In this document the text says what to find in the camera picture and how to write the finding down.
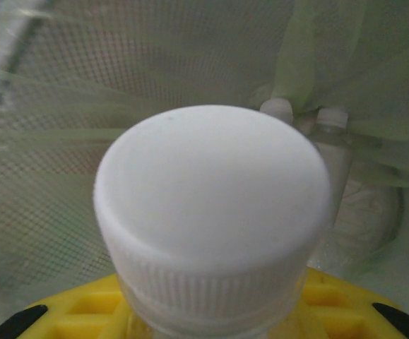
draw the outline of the mesh netting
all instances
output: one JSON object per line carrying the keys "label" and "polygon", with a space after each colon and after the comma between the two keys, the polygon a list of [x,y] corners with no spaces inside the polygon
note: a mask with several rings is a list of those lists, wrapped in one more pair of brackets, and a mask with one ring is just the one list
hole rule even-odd
{"label": "mesh netting", "polygon": [[346,108],[357,155],[386,165],[358,177],[409,187],[409,1],[2,1],[0,291],[9,307],[112,270],[91,193],[122,131],[174,107],[258,109],[276,96],[297,115]]}

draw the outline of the translucent fabric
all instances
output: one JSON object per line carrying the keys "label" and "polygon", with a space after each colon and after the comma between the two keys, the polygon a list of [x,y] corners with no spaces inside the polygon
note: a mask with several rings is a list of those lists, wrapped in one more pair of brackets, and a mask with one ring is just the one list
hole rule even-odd
{"label": "translucent fabric", "polygon": [[357,178],[409,188],[409,1],[1,0],[0,321],[113,271],[91,196],[120,133],[270,97],[344,107],[386,165]]}

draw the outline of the bottle cap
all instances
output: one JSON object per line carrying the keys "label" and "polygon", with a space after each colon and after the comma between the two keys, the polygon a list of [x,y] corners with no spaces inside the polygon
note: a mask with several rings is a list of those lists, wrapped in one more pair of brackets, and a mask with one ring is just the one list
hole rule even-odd
{"label": "bottle cap", "polygon": [[290,313],[329,196],[325,165],[299,132],[209,105],[121,135],[99,166],[94,204],[142,319],[168,335],[229,338]]}
{"label": "bottle cap", "polygon": [[292,105],[288,100],[282,99],[280,97],[265,101],[261,105],[259,111],[268,114],[276,119],[284,121],[289,125],[292,124],[292,120],[294,119]]}
{"label": "bottle cap", "polygon": [[348,114],[338,108],[322,108],[317,114],[316,124],[336,126],[345,129],[347,127]]}

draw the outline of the yellow plastic object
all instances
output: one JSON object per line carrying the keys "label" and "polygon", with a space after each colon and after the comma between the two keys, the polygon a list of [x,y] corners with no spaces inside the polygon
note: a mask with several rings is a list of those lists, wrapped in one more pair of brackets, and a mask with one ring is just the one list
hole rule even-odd
{"label": "yellow plastic object", "polygon": [[[269,339],[403,339],[372,307],[394,303],[348,282],[309,269],[294,311]],[[40,300],[49,311],[20,339],[151,339],[152,330],[131,310],[115,275]]]}

